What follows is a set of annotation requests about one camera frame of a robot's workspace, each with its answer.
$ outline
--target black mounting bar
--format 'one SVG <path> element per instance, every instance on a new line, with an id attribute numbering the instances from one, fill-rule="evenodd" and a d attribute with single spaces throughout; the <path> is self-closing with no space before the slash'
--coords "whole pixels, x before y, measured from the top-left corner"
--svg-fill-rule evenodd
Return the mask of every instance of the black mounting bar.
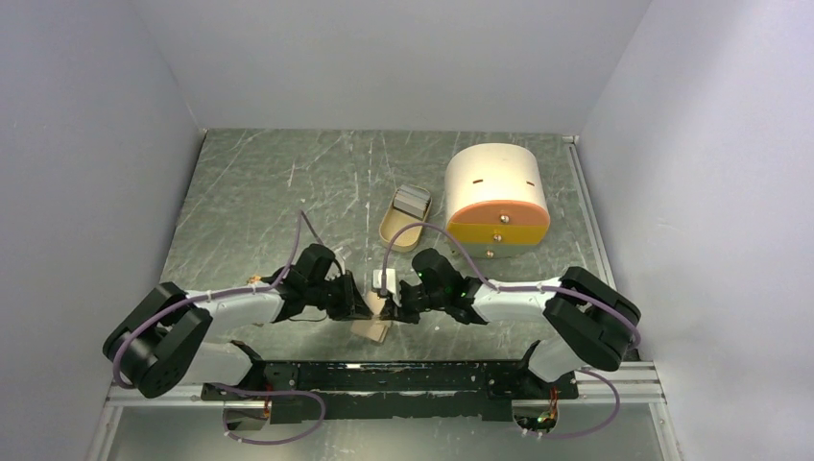
<path id="1" fill-rule="evenodd" d="M 257 390 L 268 384 L 273 390 L 316 393 L 325 400 L 328 420 L 479 416 L 513 421 L 512 400 L 548 400 L 552 388 L 563 400 L 579 396 L 573 373 L 544 382 L 528 371 L 529 355 L 521 360 L 264 361 L 263 378 L 253 381 Z M 201 398 L 264 400 L 224 394 L 208 384 Z M 320 414 L 310 399 L 274 397 L 272 402 L 272 424 L 316 420 Z"/>

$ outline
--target glass panel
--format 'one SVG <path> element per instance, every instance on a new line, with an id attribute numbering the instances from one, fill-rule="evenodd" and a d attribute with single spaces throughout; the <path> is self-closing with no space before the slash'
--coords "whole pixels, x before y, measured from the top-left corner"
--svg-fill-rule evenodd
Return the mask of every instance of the glass panel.
<path id="1" fill-rule="evenodd" d="M 580 430 L 601 422 L 607 404 L 561 405 L 556 431 Z M 252 438 L 284 438 L 306 429 L 302 425 L 267 425 Z M 661 451 L 647 404 L 625 404 L 616 420 L 587 437 L 538 440 L 522 437 L 510 423 L 485 423 L 476 418 L 328 421 L 317 432 L 293 444 L 254 447 L 224 437 L 221 411 L 213 408 L 128 408 L 119 425 L 111 460 L 446 460 L 602 459 L 661 460 Z"/>

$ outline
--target tan tray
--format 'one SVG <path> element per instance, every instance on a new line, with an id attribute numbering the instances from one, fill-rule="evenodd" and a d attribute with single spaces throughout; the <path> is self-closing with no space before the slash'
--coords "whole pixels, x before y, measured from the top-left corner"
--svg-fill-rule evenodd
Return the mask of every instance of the tan tray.
<path id="1" fill-rule="evenodd" d="M 401 228 L 407 226 L 408 224 L 412 223 L 426 223 L 427 216 L 430 214 L 430 208 L 432 208 L 432 195 L 430 191 L 423 188 L 418 187 L 417 185 L 413 185 L 416 189 L 421 189 L 430 195 L 430 200 L 427 203 L 427 208 L 424 210 L 424 216 L 421 219 L 418 219 L 414 216 L 411 216 L 407 213 L 401 212 L 395 208 L 393 208 L 393 199 L 395 199 L 395 192 L 393 193 L 393 198 L 390 200 L 390 206 L 387 208 L 387 212 L 384 215 L 384 219 L 382 219 L 381 225 L 379 225 L 379 237 L 381 237 L 382 244 L 385 247 L 390 245 L 390 240 L 393 238 L 396 232 L 400 231 Z M 398 239 L 393 244 L 393 250 L 399 253 L 407 253 L 412 252 L 418 245 L 419 239 L 421 238 L 421 231 L 424 230 L 424 227 L 416 226 L 414 228 L 408 229 L 402 235 L 398 237 Z"/>

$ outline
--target wire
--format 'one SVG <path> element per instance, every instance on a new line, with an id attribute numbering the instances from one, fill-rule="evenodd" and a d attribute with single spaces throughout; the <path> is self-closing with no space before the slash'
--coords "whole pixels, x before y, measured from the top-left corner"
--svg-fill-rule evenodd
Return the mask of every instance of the wire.
<path id="1" fill-rule="evenodd" d="M 225 384 L 213 384 L 216 387 L 219 387 L 225 391 L 231 392 L 233 394 L 237 394 L 239 396 L 244 397 L 288 397 L 288 396 L 300 396 L 300 397 L 307 397 L 309 399 L 316 400 L 317 403 L 320 405 L 320 417 L 317 421 L 311 425 L 311 427 L 307 428 L 303 432 L 294 435 L 292 437 L 288 437 L 286 439 L 279 439 L 279 440 L 254 440 L 254 439 L 247 439 L 245 437 L 240 437 L 239 435 L 235 434 L 228 428 L 227 422 L 227 413 L 226 410 L 223 414 L 223 424 L 224 424 L 224 435 L 226 435 L 231 440 L 236 442 L 240 442 L 243 444 L 249 445 L 284 445 L 289 444 L 291 442 L 296 442 L 297 440 L 304 439 L 305 437 L 311 435 L 315 430 L 317 430 L 323 422 L 325 421 L 325 400 L 317 394 L 308 391 L 246 391 L 243 389 L 238 389 L 236 387 L 227 386 Z"/>
<path id="2" fill-rule="evenodd" d="M 581 300 L 581 301 L 586 302 L 586 303 L 591 303 L 595 307 L 597 307 L 599 309 L 602 309 L 603 311 L 605 311 L 606 313 L 611 315 L 611 317 L 613 317 L 614 319 L 618 320 L 622 325 L 625 326 L 625 328 L 627 328 L 630 331 L 631 335 L 634 337 L 633 343 L 631 344 L 631 348 L 638 347 L 639 343 L 641 342 L 641 334 L 638 332 L 638 328 L 636 328 L 635 325 L 630 320 L 628 320 L 624 315 L 620 314 L 619 312 L 617 312 L 615 309 L 613 309 L 609 305 L 607 305 L 607 304 L 605 304 L 605 303 L 603 303 L 603 302 L 601 302 L 601 301 L 599 301 L 599 300 L 597 300 L 595 298 L 592 298 L 592 297 L 590 297 L 588 295 L 580 293 L 579 291 L 570 290 L 568 288 L 562 288 L 561 286 L 552 286 L 552 285 L 525 285 L 525 286 L 500 286 L 500 285 L 495 285 L 489 279 L 487 279 L 486 276 L 483 275 L 483 273 L 480 271 L 480 269 L 478 269 L 478 266 L 475 265 L 475 261 L 472 260 L 472 256 L 470 256 L 469 253 L 467 252 L 467 250 L 464 249 L 464 246 L 461 245 L 461 242 L 459 242 L 458 239 L 453 237 L 452 234 L 449 233 L 446 229 L 444 229 L 444 228 L 442 228 L 440 226 L 437 226 L 435 224 L 431 224 L 431 223 L 419 222 L 419 223 L 408 224 L 407 226 L 404 226 L 398 232 L 396 232 L 393 235 L 393 238 L 390 239 L 390 243 L 387 245 L 387 250 L 384 252 L 384 259 L 382 261 L 382 276 L 381 276 L 382 277 L 382 280 L 381 280 L 382 288 L 379 291 L 379 294 L 381 296 L 387 296 L 387 288 L 384 288 L 384 287 L 387 286 L 387 259 L 388 259 L 388 256 L 390 256 L 391 251 L 393 250 L 393 245 L 394 245 L 395 241 L 399 238 L 400 235 L 402 235 L 407 230 L 412 229 L 412 228 L 417 228 L 417 227 L 425 227 L 425 228 L 428 228 L 428 229 L 432 229 L 433 231 L 438 231 L 438 232 L 442 233 L 443 235 L 445 235 L 446 238 L 448 238 L 456 247 L 458 247 L 458 250 L 461 252 L 461 255 L 463 255 L 464 259 L 466 259 L 467 263 L 469 263 L 469 267 L 471 267 L 472 271 L 474 271 L 475 276 L 479 280 L 481 280 L 481 282 L 484 285 L 488 286 L 492 290 L 495 290 L 495 291 L 498 291 L 498 292 L 499 291 L 506 291 L 506 292 L 539 292 L 539 291 L 546 292 L 547 291 L 547 292 L 553 292 L 553 293 L 560 293 L 560 294 L 563 294 L 563 295 L 570 296 L 572 298 L 576 298 L 576 299 Z"/>
<path id="3" fill-rule="evenodd" d="M 610 387 L 610 391 L 613 392 L 613 410 L 611 411 L 610 415 L 602 423 L 600 423 L 598 425 L 595 425 L 594 427 L 589 427 L 588 429 L 578 430 L 576 432 L 568 432 L 567 434 L 557 434 L 557 433 L 555 433 L 555 434 L 541 434 L 541 437 L 543 439 L 568 440 L 568 439 L 576 439 L 576 438 L 579 438 L 579 437 L 585 437 L 586 435 L 590 435 L 590 434 L 592 434 L 594 432 L 599 432 L 600 430 L 604 429 L 605 427 L 608 427 L 608 425 L 610 423 L 612 423 L 613 420 L 616 419 L 616 415 L 619 414 L 619 410 L 622 408 L 622 400 L 619 397 L 619 391 L 616 389 L 616 386 L 614 386 L 613 383 L 609 379 L 607 379 L 606 377 L 604 377 L 604 376 L 602 376 L 602 375 L 600 375 L 600 374 L 598 374 L 596 372 L 592 372 L 591 370 L 588 370 L 588 369 L 585 369 L 585 368 L 580 369 L 580 370 L 575 370 L 575 372 L 582 373 L 583 375 L 593 376 L 593 377 L 599 379 L 600 381 L 604 382 L 605 384 L 608 384 L 608 387 Z"/>

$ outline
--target cardboard piece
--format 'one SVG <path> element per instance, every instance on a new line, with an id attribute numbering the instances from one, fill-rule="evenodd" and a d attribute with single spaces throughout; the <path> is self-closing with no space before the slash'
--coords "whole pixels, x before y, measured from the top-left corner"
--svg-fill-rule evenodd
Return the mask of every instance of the cardboard piece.
<path id="1" fill-rule="evenodd" d="M 365 302 L 371 309 L 373 315 L 379 315 L 384 308 L 384 299 L 379 298 L 378 293 L 369 291 L 365 295 Z M 350 332 L 358 336 L 363 336 L 377 343 L 383 343 L 387 330 L 393 324 L 392 320 L 354 320 L 350 324 Z"/>

